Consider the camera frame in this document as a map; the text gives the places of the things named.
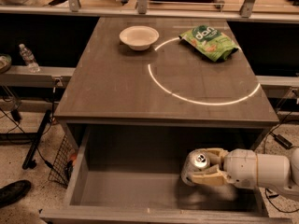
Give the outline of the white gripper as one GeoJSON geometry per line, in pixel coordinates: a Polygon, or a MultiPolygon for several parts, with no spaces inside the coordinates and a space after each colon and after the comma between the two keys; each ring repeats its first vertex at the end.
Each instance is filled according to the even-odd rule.
{"type": "Polygon", "coordinates": [[[223,186],[228,177],[240,189],[285,189],[289,185],[291,165],[285,156],[258,154],[247,149],[228,153],[219,147],[200,148],[200,151],[207,155],[211,167],[188,172],[187,177],[195,185],[223,186]]]}

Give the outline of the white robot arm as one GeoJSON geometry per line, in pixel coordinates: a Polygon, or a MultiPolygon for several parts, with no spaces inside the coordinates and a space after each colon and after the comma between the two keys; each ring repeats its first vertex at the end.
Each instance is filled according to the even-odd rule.
{"type": "Polygon", "coordinates": [[[230,184],[238,189],[265,188],[298,201],[298,156],[297,149],[288,159],[241,148],[233,151],[217,147],[199,148],[188,154],[181,179],[189,186],[230,184]]]}

